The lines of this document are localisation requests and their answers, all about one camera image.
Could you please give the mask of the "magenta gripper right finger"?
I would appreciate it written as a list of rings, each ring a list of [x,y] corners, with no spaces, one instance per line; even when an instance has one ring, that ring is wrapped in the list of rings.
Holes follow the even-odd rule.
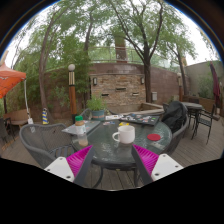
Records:
[[[182,169],[182,166],[168,154],[157,155],[135,144],[132,145],[132,156],[136,162],[144,185]]]

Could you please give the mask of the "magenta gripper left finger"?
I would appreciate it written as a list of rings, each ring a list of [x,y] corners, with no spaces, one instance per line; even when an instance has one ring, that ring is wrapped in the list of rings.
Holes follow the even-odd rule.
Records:
[[[58,157],[45,171],[82,186],[94,155],[92,145],[87,146],[69,157]]]

